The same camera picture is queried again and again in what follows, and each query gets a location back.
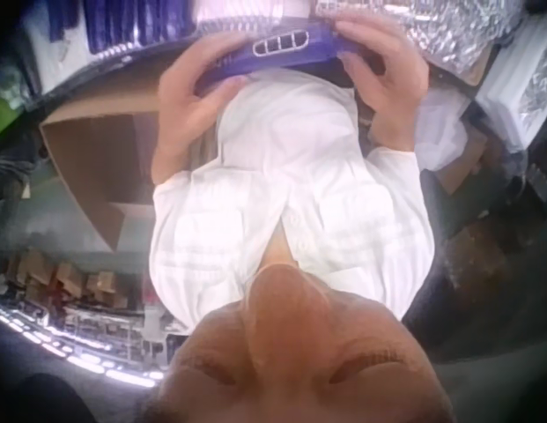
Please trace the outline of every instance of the brown box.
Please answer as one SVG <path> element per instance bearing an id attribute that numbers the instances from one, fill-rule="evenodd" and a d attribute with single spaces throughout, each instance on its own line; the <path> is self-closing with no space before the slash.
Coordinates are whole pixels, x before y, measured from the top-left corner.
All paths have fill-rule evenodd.
<path id="1" fill-rule="evenodd" d="M 462 155 L 436 172 L 443 189 L 451 196 L 463 184 L 483 157 L 488 138 L 474 126 L 465 123 L 469 139 Z"/>
<path id="2" fill-rule="evenodd" d="M 63 289 L 72 297 L 82 297 L 85 289 L 85 275 L 76 266 L 67 262 L 60 264 L 55 277 L 63 283 Z"/>
<path id="3" fill-rule="evenodd" d="M 89 275 L 87 277 L 87 282 L 85 284 L 85 289 L 91 293 L 94 293 L 97 290 L 97 281 L 99 280 L 98 275 Z"/>
<path id="4" fill-rule="evenodd" d="M 151 182 L 143 179 L 136 116 L 159 110 L 159 77 L 176 59 L 134 63 L 82 87 L 42 124 L 57 173 L 101 239 L 115 250 L 125 215 L 152 219 Z"/>
<path id="5" fill-rule="evenodd" d="M 26 254 L 26 269 L 28 274 L 43 285 L 50 285 L 54 274 L 54 265 L 40 251 L 31 249 Z"/>
<path id="6" fill-rule="evenodd" d="M 97 289 L 104 293 L 116 293 L 116 274 L 102 271 L 97 278 Z"/>
<path id="7" fill-rule="evenodd" d="M 30 280 L 26 285 L 25 300 L 39 306 L 48 306 L 47 288 L 37 280 Z"/>
<path id="8" fill-rule="evenodd" d="M 99 291 L 98 289 L 95 289 L 93 291 L 93 294 L 95 296 L 95 300 L 106 305 L 110 306 L 112 303 L 112 298 L 110 293 L 103 293 L 102 291 Z"/>
<path id="9" fill-rule="evenodd" d="M 113 297 L 113 308 L 124 309 L 129 307 L 129 297 L 116 293 Z"/>
<path id="10" fill-rule="evenodd" d="M 20 286 L 25 286 L 28 278 L 28 254 L 25 253 L 20 257 L 17 267 L 17 283 Z"/>

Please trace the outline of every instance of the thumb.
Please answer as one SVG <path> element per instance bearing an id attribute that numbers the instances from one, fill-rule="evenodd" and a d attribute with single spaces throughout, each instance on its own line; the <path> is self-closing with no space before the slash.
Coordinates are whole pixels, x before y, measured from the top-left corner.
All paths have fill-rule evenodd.
<path id="1" fill-rule="evenodd" d="M 344 69 L 357 88 L 361 99 L 372 108 L 376 99 L 381 95 L 382 85 L 379 77 L 374 74 L 365 60 L 356 53 L 342 52 L 337 55 L 344 65 Z"/>
<path id="2" fill-rule="evenodd" d="M 213 91 L 201 99 L 201 106 L 206 113 L 216 118 L 218 113 L 238 95 L 246 86 L 248 78 L 244 76 L 232 77 L 221 82 Z"/>

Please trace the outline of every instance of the purple plastic case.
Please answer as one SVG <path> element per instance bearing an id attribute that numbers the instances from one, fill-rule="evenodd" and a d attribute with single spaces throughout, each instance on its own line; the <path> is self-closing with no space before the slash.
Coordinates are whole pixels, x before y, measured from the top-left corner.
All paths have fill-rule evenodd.
<path id="1" fill-rule="evenodd" d="M 359 46 L 338 37 L 328 24 L 285 27 L 219 60 L 201 77 L 197 88 L 203 91 L 223 79 L 263 69 L 327 62 L 340 51 L 359 52 Z"/>

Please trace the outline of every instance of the silver foil packaging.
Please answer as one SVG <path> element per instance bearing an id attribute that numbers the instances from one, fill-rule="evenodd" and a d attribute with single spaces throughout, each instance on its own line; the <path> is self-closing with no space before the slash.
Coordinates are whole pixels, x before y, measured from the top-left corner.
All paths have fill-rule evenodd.
<path id="1" fill-rule="evenodd" d="M 489 43 L 513 31 L 522 0 L 317 0 L 317 11 L 362 9 L 397 18 L 439 67 L 462 75 Z"/>

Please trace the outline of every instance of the open cardboard box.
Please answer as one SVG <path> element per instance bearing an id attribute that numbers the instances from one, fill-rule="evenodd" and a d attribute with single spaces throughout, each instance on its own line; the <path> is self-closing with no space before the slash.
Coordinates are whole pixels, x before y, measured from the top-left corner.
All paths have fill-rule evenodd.
<path id="1" fill-rule="evenodd" d="M 112 250 L 127 214 L 153 216 L 153 186 L 141 163 L 149 163 L 145 156 L 157 141 L 158 81 L 170 63 L 150 61 L 110 74 L 41 125 L 63 183 Z M 137 137 L 147 148 L 137 147 Z"/>

